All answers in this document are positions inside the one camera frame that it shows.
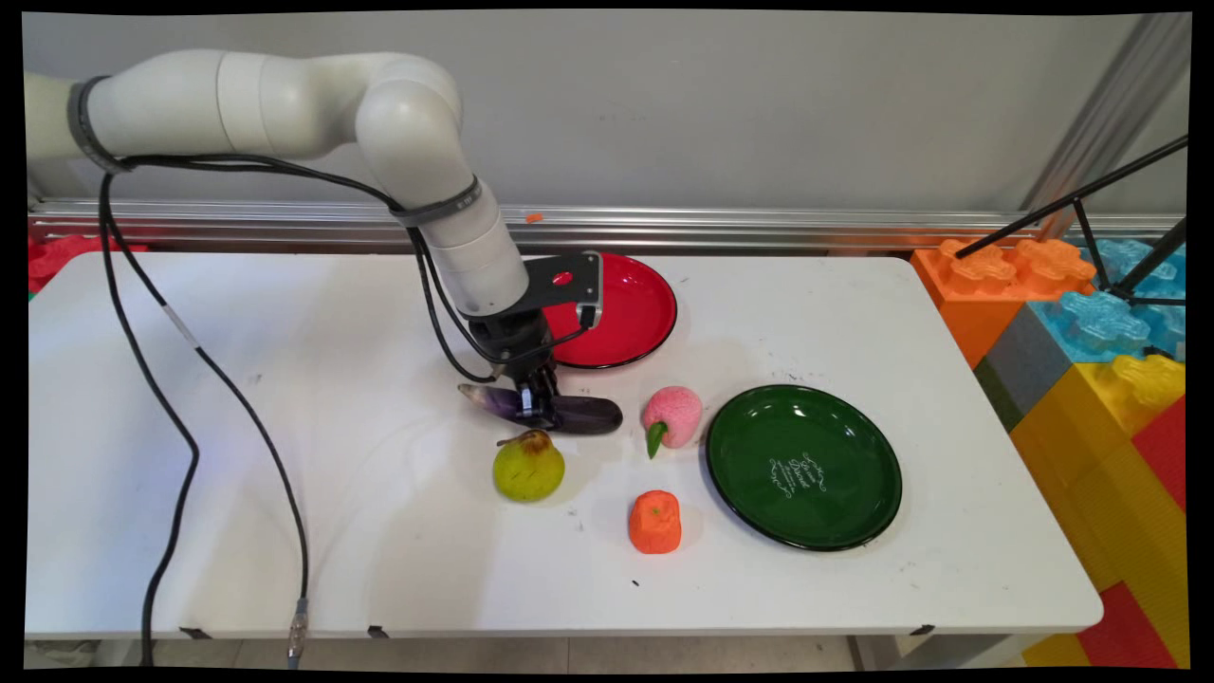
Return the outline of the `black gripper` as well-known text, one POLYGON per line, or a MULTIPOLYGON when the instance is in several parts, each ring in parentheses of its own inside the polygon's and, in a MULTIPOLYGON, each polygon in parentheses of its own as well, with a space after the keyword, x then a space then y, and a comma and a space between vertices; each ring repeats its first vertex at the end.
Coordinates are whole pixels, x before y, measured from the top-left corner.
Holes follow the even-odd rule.
POLYGON ((555 399, 560 395, 552 345, 555 337, 540 308, 511 315, 469 317, 469 332, 490 376, 510 379, 520 392, 516 419, 528 429, 563 425, 555 399))

